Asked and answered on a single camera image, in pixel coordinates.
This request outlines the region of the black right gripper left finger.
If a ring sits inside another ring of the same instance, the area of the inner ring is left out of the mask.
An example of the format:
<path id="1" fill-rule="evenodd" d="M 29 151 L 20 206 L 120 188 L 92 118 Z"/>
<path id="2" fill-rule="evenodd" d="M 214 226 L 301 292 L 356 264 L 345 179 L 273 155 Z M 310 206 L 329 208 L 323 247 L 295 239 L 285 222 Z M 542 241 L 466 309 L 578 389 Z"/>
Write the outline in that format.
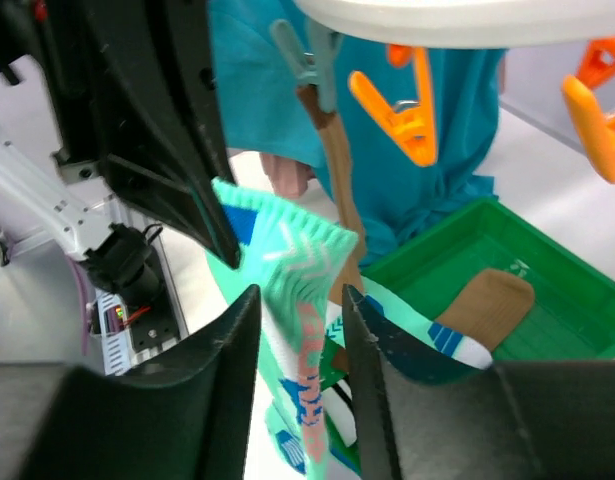
<path id="1" fill-rule="evenodd" d="M 0 364 L 0 479 L 240 479 L 261 331 L 248 287 L 122 376 Z"/>

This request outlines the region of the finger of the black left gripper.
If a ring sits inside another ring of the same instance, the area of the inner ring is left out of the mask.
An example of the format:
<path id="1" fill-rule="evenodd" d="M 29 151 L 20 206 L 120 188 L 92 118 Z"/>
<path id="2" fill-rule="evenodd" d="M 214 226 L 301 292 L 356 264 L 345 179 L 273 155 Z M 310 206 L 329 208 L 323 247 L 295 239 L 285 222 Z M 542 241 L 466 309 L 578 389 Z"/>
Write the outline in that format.
<path id="1" fill-rule="evenodd" d="M 84 1 L 103 175 L 131 208 L 231 267 L 240 247 L 212 181 L 232 182 L 204 1 Z"/>

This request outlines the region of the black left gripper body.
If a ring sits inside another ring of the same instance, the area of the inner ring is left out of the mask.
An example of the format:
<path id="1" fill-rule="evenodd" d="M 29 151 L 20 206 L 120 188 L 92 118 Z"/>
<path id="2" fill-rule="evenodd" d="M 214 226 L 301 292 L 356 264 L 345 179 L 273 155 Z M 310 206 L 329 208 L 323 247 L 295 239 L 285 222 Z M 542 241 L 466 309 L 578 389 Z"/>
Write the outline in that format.
<path id="1" fill-rule="evenodd" d="M 79 1 L 0 1 L 0 123 L 35 164 L 98 175 Z"/>

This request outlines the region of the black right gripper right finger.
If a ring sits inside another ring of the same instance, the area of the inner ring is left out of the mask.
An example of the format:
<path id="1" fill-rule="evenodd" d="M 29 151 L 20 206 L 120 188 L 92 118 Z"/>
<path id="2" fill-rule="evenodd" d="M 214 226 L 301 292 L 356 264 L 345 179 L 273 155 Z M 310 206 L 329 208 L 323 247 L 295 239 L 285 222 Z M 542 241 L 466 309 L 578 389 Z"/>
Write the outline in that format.
<path id="1" fill-rule="evenodd" d="M 615 360 L 456 361 L 352 286 L 343 321 L 365 479 L 615 479 Z"/>

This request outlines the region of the mint green patterned sock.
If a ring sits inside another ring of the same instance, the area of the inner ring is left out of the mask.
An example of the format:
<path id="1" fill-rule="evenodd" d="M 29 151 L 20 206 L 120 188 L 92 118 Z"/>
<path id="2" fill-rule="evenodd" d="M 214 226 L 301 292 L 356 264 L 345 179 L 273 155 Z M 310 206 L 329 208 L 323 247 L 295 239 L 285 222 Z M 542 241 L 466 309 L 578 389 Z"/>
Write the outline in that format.
<path id="1" fill-rule="evenodd" d="M 362 277 L 362 281 L 365 299 L 392 324 L 465 365 L 484 370 L 492 364 L 490 351 L 473 338 L 429 320 L 379 283 L 366 277 Z"/>

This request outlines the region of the white round clip hanger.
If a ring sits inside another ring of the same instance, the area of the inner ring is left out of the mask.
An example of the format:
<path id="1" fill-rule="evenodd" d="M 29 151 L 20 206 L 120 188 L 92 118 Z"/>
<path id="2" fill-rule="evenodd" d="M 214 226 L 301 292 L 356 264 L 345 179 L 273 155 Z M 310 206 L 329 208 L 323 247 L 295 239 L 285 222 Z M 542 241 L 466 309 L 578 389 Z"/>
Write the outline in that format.
<path id="1" fill-rule="evenodd" d="M 514 48 L 615 36 L 615 0 L 304 0 L 326 27 L 432 48 Z"/>

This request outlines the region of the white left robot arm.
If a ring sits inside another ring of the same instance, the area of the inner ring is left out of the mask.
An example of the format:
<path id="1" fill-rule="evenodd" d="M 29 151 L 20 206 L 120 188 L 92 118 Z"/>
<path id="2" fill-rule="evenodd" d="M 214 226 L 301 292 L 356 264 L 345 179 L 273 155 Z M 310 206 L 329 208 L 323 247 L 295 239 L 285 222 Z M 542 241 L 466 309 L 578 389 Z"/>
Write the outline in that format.
<path id="1" fill-rule="evenodd" d="M 203 1 L 0 1 L 0 75 L 33 57 L 69 165 L 92 163 L 128 207 L 235 267 L 235 233 L 213 190 L 231 181 Z M 0 126 L 0 189 L 29 209 L 92 283 L 128 305 L 163 288 L 151 238 L 108 220 L 25 157 Z"/>

